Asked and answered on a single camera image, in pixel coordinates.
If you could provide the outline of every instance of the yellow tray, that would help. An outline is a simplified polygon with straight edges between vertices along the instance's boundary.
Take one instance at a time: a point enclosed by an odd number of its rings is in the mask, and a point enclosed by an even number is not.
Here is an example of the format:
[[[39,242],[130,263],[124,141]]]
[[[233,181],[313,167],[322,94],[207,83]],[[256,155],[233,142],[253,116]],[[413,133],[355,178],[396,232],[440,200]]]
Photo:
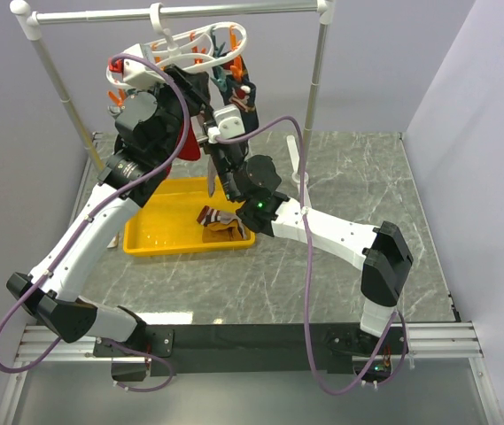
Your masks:
[[[229,202],[216,179],[216,192],[208,197],[206,177],[167,179],[148,203],[128,223],[124,233],[124,252],[137,257],[240,250],[255,243],[255,234],[245,241],[202,242],[204,227],[197,217],[205,205],[235,212],[240,204]]]

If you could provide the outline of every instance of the gray marble surface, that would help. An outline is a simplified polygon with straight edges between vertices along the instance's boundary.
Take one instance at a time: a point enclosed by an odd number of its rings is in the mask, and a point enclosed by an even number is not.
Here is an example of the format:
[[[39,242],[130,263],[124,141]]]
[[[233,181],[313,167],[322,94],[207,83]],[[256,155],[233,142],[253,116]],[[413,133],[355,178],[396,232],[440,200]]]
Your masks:
[[[285,133],[254,138],[251,154],[271,156],[282,176],[280,191],[298,197],[291,182]],[[113,136],[98,137],[102,158]],[[93,169],[80,197],[83,207],[96,181]],[[172,178],[205,175],[206,158],[174,164]],[[452,300],[435,254],[398,133],[314,133],[309,153],[313,208],[339,218],[379,226],[396,223],[415,257],[399,302],[409,321],[454,321]],[[138,313],[185,313],[194,323],[301,322],[306,269],[302,243],[259,235],[244,251],[135,258],[108,250],[83,295]],[[312,320],[358,321],[361,275],[343,260],[315,251]]]

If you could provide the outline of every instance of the purple cable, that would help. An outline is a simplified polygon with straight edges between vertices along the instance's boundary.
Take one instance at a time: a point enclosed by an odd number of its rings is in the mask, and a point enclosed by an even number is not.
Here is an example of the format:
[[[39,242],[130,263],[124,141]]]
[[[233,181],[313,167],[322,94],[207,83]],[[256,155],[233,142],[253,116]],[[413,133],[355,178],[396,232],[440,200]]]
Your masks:
[[[187,102],[185,101],[181,90],[174,83],[173,79],[168,74],[164,73],[158,66],[155,66],[152,62],[150,62],[144,58],[139,58],[137,56],[121,53],[119,55],[114,56],[112,58],[112,62],[115,62],[119,59],[133,60],[135,62],[139,62],[140,64],[147,66],[152,71],[157,73],[161,78],[163,78],[163,80],[171,87],[174,94],[179,99],[179,102],[180,102],[181,108],[182,108],[182,116],[183,116],[182,134],[181,134],[181,139],[180,139],[179,143],[176,145],[176,147],[174,148],[173,153],[171,154],[171,156],[169,158],[167,158],[167,160],[163,164],[161,164],[160,166],[158,166],[157,168],[155,168],[154,170],[152,170],[148,174],[140,177],[139,179],[128,183],[123,188],[120,188],[120,189],[116,190],[115,192],[113,192],[109,197],[104,199],[102,202],[100,202],[100,204],[98,204],[97,206],[95,206],[91,210],[91,212],[89,213],[89,216],[92,218],[94,218],[106,205],[111,203],[117,197],[132,190],[138,184],[146,182],[150,178],[155,177],[157,174],[159,174],[159,173],[163,172],[165,169],[167,169],[167,167],[170,166],[171,163],[173,162],[173,160],[179,155],[179,152],[181,152],[182,147],[184,146],[185,142],[187,141],[187,137],[189,135],[189,128],[190,128],[189,107],[187,106]],[[74,233],[71,235],[68,242],[65,244],[65,246],[63,247],[61,252],[58,254],[58,256],[49,264],[49,267],[48,267],[49,271],[53,272],[57,268],[59,263],[63,260],[65,255],[70,251],[70,249],[73,247],[73,245],[76,243],[76,241],[78,240],[78,238],[80,237],[80,235],[82,234],[82,232],[84,231],[84,229],[88,225],[89,225],[89,222],[87,220],[84,220],[80,223],[80,225],[74,231]],[[27,301],[27,299],[29,297],[31,297],[31,295],[33,294],[33,292],[37,288],[40,288],[41,286],[43,286],[43,284],[47,280],[47,277],[48,276],[46,274],[42,275],[37,280],[37,282],[34,283],[33,286],[31,286],[31,288],[29,288],[29,290],[25,294],[23,294],[18,299],[18,301],[15,303],[15,305],[7,312],[7,314],[4,316],[4,318],[0,321],[0,335],[2,334],[2,330],[4,330],[4,327],[7,324],[7,322],[10,320],[10,318]],[[55,348],[55,346],[60,342],[60,340],[61,340],[60,337],[55,339],[55,341],[47,348],[47,350],[45,350],[45,352],[43,354],[41,354],[41,356],[39,356],[37,359],[33,360],[32,362],[30,362],[28,365],[26,365],[24,367],[7,367],[6,365],[4,365],[0,361],[0,371],[5,372],[6,374],[17,374],[19,372],[25,372],[25,371],[37,366],[39,363],[41,363],[41,361],[45,357],[47,357],[49,355],[49,353],[53,350],[53,348]],[[140,357],[148,356],[147,353],[136,352],[134,350],[126,349],[124,351],[127,351],[131,354],[138,355]],[[169,378],[166,380],[165,385],[167,383],[169,383],[171,381],[171,379],[173,379],[173,375],[174,375],[173,368],[171,367],[171,365],[169,365],[165,360],[159,359],[155,356],[149,356],[149,357],[151,357],[152,359],[158,359],[159,362],[164,363],[168,367],[171,374],[170,374]]]
[[[216,141],[218,143],[223,143],[223,144],[232,144],[232,143],[241,143],[245,142],[248,139],[251,139],[252,137],[255,137],[256,135],[263,133],[266,131],[268,128],[273,127],[275,124],[278,124],[281,121],[288,120],[291,122],[291,124],[295,127],[295,131],[297,132],[297,138],[299,141],[299,176],[300,176],[300,189],[299,189],[299,203],[301,206],[301,209],[305,206],[305,174],[306,174],[306,156],[305,156],[305,146],[303,143],[303,135],[301,133],[301,128],[297,120],[295,120],[293,117],[290,115],[285,115],[282,117],[279,117],[271,122],[269,122],[266,126],[262,128],[258,128],[251,133],[248,133],[246,135],[240,136],[240,137],[234,137],[232,139],[221,139],[217,138]],[[371,356],[369,357],[368,361],[366,362],[366,365],[364,368],[360,371],[360,373],[354,378],[352,382],[350,382],[346,387],[340,389],[340,390],[333,390],[331,389],[326,382],[324,381],[324,378],[318,373],[316,370],[316,363],[314,361],[314,354],[313,354],[313,342],[311,339],[311,328],[310,328],[310,318],[309,318],[309,299],[310,299],[310,291],[311,291],[311,281],[312,281],[312,275],[313,275],[313,234],[311,232],[311,228],[308,226],[308,219],[306,218],[307,214],[303,214],[303,223],[305,224],[305,234],[306,234],[306,247],[307,247],[307,260],[306,260],[306,277],[305,277],[305,304],[303,308],[303,325],[304,325],[304,330],[305,330],[305,345],[306,345],[306,356],[308,358],[308,364],[311,368],[311,374],[313,374],[314,379],[317,381],[319,384],[319,387],[326,392],[327,394],[330,394],[331,396],[341,396],[343,394],[346,394],[346,392],[350,391],[352,388],[356,386],[361,380],[362,377],[368,372],[369,368],[371,367],[372,363],[377,357],[377,354],[379,353],[379,350],[384,343],[385,338],[387,337],[387,334],[393,324],[393,320],[395,319],[395,315],[398,314],[399,318],[401,319],[401,327],[403,329],[403,352],[401,354],[401,359],[399,360],[399,364],[395,368],[395,370],[392,372],[392,374],[385,380],[381,381],[378,385],[383,385],[387,382],[389,382],[391,379],[397,375],[399,370],[401,369],[401,366],[403,365],[403,361],[405,360],[405,353],[407,351],[407,327],[405,323],[405,319],[401,315],[401,313],[393,312],[391,318],[389,319],[387,325],[385,326],[383,334],[380,336],[379,340],[377,341],[376,347],[374,348]]]
[[[126,391],[132,391],[132,392],[153,392],[153,391],[157,391],[157,390],[161,390],[162,388],[165,388],[173,380],[173,376],[174,376],[173,366],[171,366],[171,363],[169,363],[165,359],[162,359],[161,357],[154,356],[153,354],[149,354],[147,352],[137,352],[136,350],[131,350],[128,347],[125,347],[124,345],[113,341],[112,339],[103,338],[102,342],[103,342],[103,344],[109,344],[113,347],[116,347],[117,349],[119,349],[122,352],[126,352],[128,354],[134,354],[139,357],[145,357],[147,359],[152,359],[152,360],[158,361],[159,363],[164,365],[167,369],[169,369],[169,376],[167,377],[167,379],[163,383],[160,383],[159,385],[157,385],[155,387],[136,388],[136,387],[129,387],[125,383],[122,383],[122,382],[117,382],[116,385],[118,385],[120,388],[123,388]]]

